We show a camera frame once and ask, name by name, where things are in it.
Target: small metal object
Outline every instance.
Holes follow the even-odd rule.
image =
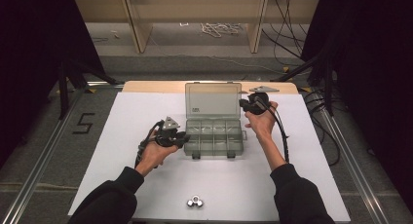
[[[171,117],[167,116],[163,125],[164,130],[173,130],[179,128],[180,125],[173,120]]]
[[[250,89],[251,92],[256,92],[256,93],[267,93],[267,92],[279,92],[280,90],[278,89],[273,89],[267,86],[260,86],[257,88],[252,88]]]
[[[193,196],[192,199],[187,202],[187,205],[189,207],[192,207],[192,206],[201,207],[202,205],[204,205],[204,202],[201,201],[200,197]]]
[[[189,200],[188,203],[187,203],[187,205],[188,205],[188,206],[193,206],[193,205],[194,205],[194,202],[193,202],[192,200]]]

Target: black jacket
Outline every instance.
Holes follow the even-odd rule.
[[[281,223],[334,223],[325,210],[317,186],[300,177],[291,164],[274,169],[274,196]],[[124,168],[115,181],[94,189],[79,205],[69,223],[128,223],[136,210],[137,189],[144,179],[133,168]]]

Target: metal frame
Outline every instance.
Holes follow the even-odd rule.
[[[330,116],[325,109],[322,109],[320,113],[324,119],[324,122],[327,124],[328,130],[334,136],[340,147],[342,158],[346,163],[347,169],[349,170],[353,182],[355,183],[358,192],[360,193],[361,198],[363,199],[374,223],[390,223],[388,218],[386,217],[385,212],[383,211],[382,205],[380,204],[378,198],[374,194],[373,189],[371,188],[363,172],[361,171],[361,168],[352,150],[350,149],[345,136],[341,133],[334,117]]]
[[[9,223],[19,223],[21,216],[25,208],[27,207],[28,202],[30,201],[31,196],[33,195],[34,190],[43,175],[50,159],[52,158],[56,147],[58,146],[60,139],[64,133],[67,123],[71,118],[73,110],[76,108],[80,97],[87,89],[121,89],[124,85],[109,85],[106,82],[89,82],[84,89],[76,90],[73,98],[70,102],[69,109],[66,115],[57,120],[55,129],[50,136],[48,142],[45,145],[42,153],[40,154],[36,164],[34,165],[32,171],[28,175],[27,179],[23,183],[18,195],[16,196],[13,203],[10,205],[9,210],[7,211],[6,217],[3,220],[3,224]]]

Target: metal part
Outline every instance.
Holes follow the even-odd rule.
[[[165,119],[164,125],[163,125],[164,130],[172,130],[172,129],[177,129],[179,127],[180,125],[175,120],[167,116],[167,118]]]
[[[373,219],[374,223],[389,223],[383,207],[379,202],[379,199],[373,192],[373,189],[370,187],[370,184],[367,182],[363,172],[361,171],[360,165],[358,164],[355,156],[353,155],[352,150],[350,149],[344,135],[341,133],[337,123],[334,120],[334,117],[330,117],[326,110],[321,110],[322,117],[325,120],[329,131],[336,139],[340,150],[342,151],[342,156],[346,162],[347,169],[349,170],[350,175],[353,178],[353,181],[364,200],[364,203],[370,212],[370,216]]]
[[[201,207],[204,205],[204,202],[201,201],[199,196],[193,196],[191,200],[186,203],[189,207],[196,206]]]
[[[49,138],[48,143],[46,144],[45,148],[43,149],[42,154],[40,155],[39,159],[37,160],[36,164],[33,167],[33,170],[28,175],[26,181],[24,182],[21,190],[18,193],[15,201],[9,207],[9,210],[6,214],[5,219],[3,220],[3,224],[10,224],[10,223],[18,223],[31,196],[33,195],[34,189],[36,184],[40,180],[43,175],[46,166],[55,152],[55,148],[58,145],[61,136],[63,135],[64,128],[67,125],[68,120],[70,119],[71,113],[76,106],[80,96],[84,90],[77,90],[75,96],[72,100],[72,103],[67,111],[67,114],[63,117],[63,119],[58,120],[54,132],[52,133],[51,137]]]
[[[122,89],[125,85],[110,85],[104,81],[88,82],[85,89]]]
[[[279,92],[280,90],[278,89],[274,89],[274,88],[270,88],[267,86],[260,86],[257,88],[252,88],[249,89],[251,92],[256,92],[256,93],[267,93],[267,92]]]

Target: gray metal nut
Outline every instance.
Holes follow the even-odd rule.
[[[197,202],[197,206],[198,206],[198,207],[201,207],[202,205],[204,205],[203,201],[198,200],[198,202]]]
[[[194,202],[193,202],[192,200],[189,200],[188,203],[187,203],[187,205],[188,205],[188,206],[193,206],[193,205],[194,205]]]
[[[190,207],[192,206],[201,207],[202,205],[204,205],[204,202],[201,201],[200,197],[193,196],[192,199],[187,202],[187,205]]]

